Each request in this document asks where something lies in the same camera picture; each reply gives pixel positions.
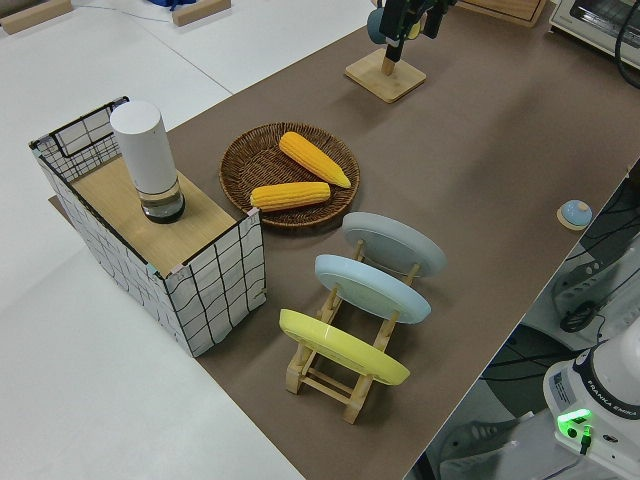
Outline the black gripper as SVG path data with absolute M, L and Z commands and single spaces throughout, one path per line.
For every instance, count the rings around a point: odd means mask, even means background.
M 435 39 L 440 25 L 456 0 L 387 0 L 380 23 L 380 32 L 387 38 L 385 57 L 389 61 L 399 61 L 405 39 L 406 13 L 427 13 L 425 35 Z

